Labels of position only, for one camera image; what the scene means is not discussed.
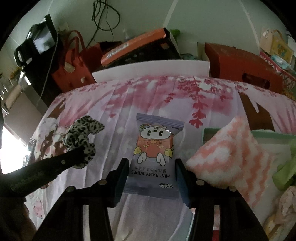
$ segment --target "purple wipes packet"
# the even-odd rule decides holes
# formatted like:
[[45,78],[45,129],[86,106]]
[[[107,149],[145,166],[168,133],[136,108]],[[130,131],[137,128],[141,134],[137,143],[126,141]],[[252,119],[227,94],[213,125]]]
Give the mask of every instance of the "purple wipes packet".
[[178,199],[173,137],[184,122],[137,114],[139,136],[124,192],[164,199]]

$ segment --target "pink and white fuzzy cloth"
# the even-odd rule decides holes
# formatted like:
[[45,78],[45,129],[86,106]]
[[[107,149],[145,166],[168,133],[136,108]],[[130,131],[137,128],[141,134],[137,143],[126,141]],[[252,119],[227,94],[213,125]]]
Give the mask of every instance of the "pink and white fuzzy cloth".
[[214,187],[235,186],[253,209],[266,188],[274,158],[255,140],[248,121],[235,117],[204,144],[186,166],[198,179]]

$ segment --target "screw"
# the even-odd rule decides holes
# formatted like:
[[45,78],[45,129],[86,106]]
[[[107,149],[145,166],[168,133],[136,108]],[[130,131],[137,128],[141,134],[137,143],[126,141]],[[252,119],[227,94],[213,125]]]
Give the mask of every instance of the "screw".
[[76,190],[76,187],[74,187],[74,186],[69,186],[66,188],[67,192],[73,192],[74,190]]
[[235,192],[235,191],[237,190],[237,188],[236,188],[235,186],[230,186],[230,187],[229,187],[229,190],[230,190],[231,192]]
[[205,184],[205,182],[204,182],[203,180],[197,180],[197,181],[196,181],[196,184],[197,184],[198,186],[203,186],[203,185]]
[[106,185],[107,184],[107,180],[106,179],[101,179],[100,181],[98,181],[99,185]]

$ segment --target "red tote bag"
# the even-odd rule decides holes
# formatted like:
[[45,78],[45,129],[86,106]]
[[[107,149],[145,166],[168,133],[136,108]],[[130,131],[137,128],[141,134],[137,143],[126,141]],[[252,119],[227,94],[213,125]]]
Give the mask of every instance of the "red tote bag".
[[[103,54],[100,45],[96,44],[90,48],[85,48],[81,34],[77,30],[73,30],[69,35],[72,32],[75,32],[78,36],[73,37],[70,41],[67,39],[60,57],[59,69],[52,73],[53,79],[63,92],[95,83],[92,73],[102,65]],[[73,41],[75,47],[69,49]],[[79,52],[79,41],[82,48],[81,52]]]

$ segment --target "leopard print fabric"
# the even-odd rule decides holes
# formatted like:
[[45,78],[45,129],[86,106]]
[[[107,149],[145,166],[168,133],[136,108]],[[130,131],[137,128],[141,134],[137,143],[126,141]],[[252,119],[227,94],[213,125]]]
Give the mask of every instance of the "leopard print fabric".
[[85,115],[75,121],[69,128],[67,134],[62,138],[64,145],[68,148],[67,151],[77,147],[84,146],[84,161],[74,168],[84,168],[96,154],[94,143],[90,143],[89,134],[97,134],[103,130],[105,126],[94,120],[89,115]]

